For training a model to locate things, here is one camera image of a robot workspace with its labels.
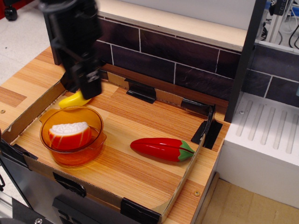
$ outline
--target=dark tile wall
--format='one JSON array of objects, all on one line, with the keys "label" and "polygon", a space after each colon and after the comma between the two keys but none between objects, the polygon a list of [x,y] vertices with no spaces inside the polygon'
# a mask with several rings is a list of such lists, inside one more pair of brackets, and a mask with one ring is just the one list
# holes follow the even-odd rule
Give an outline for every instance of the dark tile wall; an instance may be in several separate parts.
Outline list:
[{"label": "dark tile wall", "polygon": [[107,63],[229,99],[240,53],[173,35],[99,18],[103,36],[95,43]]},{"label": "dark tile wall", "polygon": [[299,107],[299,55],[257,45],[243,91]]}]

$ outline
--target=glass bowl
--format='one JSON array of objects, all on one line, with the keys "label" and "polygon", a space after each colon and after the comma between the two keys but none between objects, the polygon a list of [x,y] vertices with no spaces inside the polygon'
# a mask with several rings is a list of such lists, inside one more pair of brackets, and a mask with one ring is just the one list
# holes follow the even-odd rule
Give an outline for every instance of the glass bowl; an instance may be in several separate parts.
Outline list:
[{"label": "glass bowl", "polygon": [[[64,109],[47,111],[41,118],[40,138],[50,150],[55,162],[66,166],[81,166],[95,159],[103,147],[106,135],[103,133],[103,119],[93,109],[85,106],[71,106]],[[86,122],[92,131],[91,140],[80,148],[59,150],[52,146],[49,129],[53,125]]]}]

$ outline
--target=red pepper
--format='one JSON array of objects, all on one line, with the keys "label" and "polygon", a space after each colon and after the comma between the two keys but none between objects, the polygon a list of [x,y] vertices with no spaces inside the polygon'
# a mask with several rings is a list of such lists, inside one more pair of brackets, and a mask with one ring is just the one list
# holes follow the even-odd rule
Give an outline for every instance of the red pepper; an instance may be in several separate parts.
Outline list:
[{"label": "red pepper", "polygon": [[195,153],[185,141],[171,138],[138,139],[130,146],[141,153],[175,162],[192,157]]}]

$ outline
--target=yellow object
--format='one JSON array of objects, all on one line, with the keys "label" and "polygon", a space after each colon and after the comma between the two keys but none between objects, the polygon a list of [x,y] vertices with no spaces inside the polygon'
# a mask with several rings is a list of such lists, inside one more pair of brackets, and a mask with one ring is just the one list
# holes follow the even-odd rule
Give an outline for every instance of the yellow object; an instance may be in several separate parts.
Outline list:
[{"label": "yellow object", "polygon": [[68,98],[61,100],[58,105],[61,108],[66,108],[69,106],[83,106],[87,104],[91,99],[84,99],[82,92],[78,91]]}]

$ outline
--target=gray floor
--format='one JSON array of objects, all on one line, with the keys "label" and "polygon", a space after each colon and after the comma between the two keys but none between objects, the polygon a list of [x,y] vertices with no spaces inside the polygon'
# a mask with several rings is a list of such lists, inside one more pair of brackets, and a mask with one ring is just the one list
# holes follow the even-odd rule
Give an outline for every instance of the gray floor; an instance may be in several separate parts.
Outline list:
[{"label": "gray floor", "polygon": [[[19,9],[16,21],[0,20],[0,85],[50,45],[38,3]],[[25,204],[2,167],[0,174],[6,184],[4,193]]]}]

